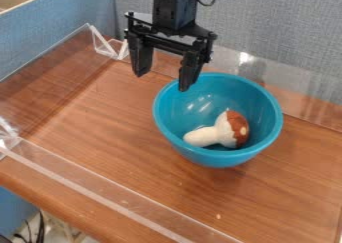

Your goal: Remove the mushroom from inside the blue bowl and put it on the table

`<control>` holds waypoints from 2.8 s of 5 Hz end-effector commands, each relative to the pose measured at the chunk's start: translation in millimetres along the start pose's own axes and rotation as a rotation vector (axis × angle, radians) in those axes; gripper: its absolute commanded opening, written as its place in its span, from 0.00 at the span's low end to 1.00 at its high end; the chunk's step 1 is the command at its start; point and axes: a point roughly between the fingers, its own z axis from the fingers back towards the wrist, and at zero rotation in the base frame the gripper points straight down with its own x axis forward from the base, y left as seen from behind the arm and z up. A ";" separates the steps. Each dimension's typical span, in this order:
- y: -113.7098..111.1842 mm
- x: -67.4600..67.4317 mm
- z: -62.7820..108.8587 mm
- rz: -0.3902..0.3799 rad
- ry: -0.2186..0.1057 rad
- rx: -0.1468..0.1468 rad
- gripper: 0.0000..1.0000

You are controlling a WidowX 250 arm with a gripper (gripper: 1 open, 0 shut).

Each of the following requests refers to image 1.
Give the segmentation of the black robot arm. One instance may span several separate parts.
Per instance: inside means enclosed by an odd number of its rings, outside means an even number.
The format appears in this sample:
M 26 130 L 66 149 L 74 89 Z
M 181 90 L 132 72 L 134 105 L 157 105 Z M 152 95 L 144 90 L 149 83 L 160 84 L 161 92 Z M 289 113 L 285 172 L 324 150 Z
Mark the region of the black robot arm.
M 152 71 L 154 49 L 182 56 L 180 90 L 197 83 L 204 65 L 213 59 L 218 35 L 197 24 L 198 5 L 210 7 L 217 0 L 154 0 L 153 13 L 126 13 L 126 40 L 133 71 L 142 77 Z

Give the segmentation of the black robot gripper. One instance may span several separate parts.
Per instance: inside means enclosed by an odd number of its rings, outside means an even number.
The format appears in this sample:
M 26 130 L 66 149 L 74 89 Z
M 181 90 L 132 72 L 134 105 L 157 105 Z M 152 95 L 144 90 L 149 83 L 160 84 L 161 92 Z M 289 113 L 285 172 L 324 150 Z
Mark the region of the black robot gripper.
M 212 60 L 218 35 L 197 23 L 198 5 L 210 7 L 217 0 L 153 0 L 153 13 L 126 13 L 132 65 L 142 77 L 152 70 L 154 49 L 184 57 L 180 69 L 180 91 L 197 82 L 204 63 Z

